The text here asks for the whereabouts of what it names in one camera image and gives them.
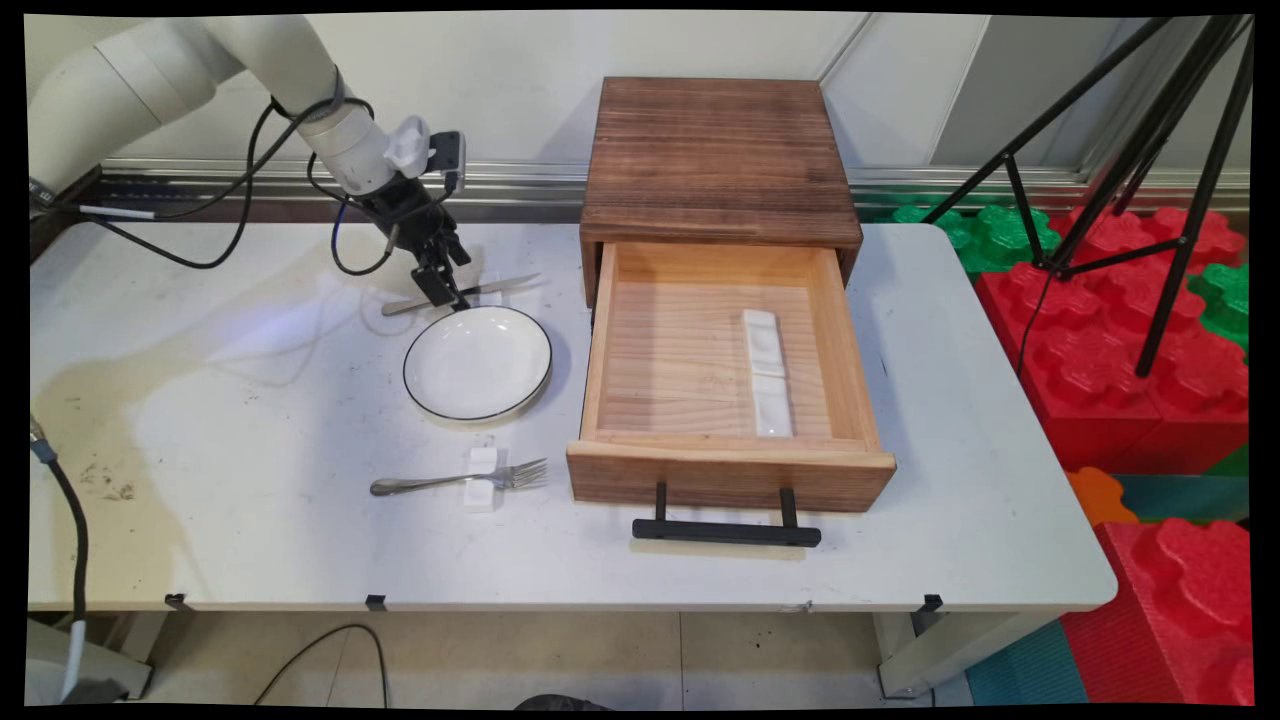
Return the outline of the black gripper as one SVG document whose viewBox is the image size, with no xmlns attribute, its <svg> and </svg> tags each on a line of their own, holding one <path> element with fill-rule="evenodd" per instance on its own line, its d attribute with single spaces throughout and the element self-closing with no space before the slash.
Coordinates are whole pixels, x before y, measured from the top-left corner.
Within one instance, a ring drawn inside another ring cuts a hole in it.
<svg viewBox="0 0 1280 720">
<path fill-rule="evenodd" d="M 411 279 L 428 302 L 434 307 L 461 311 L 465 296 L 454 282 L 452 263 L 465 266 L 472 259 L 445 208 L 445 200 L 457 190 L 460 178 L 447 176 L 444 182 L 444 192 L 435 197 L 421 181 L 398 177 L 380 190 L 361 196 L 360 208 L 385 234 L 396 233 L 397 249 L 411 252 L 419 260 Z"/>
</svg>

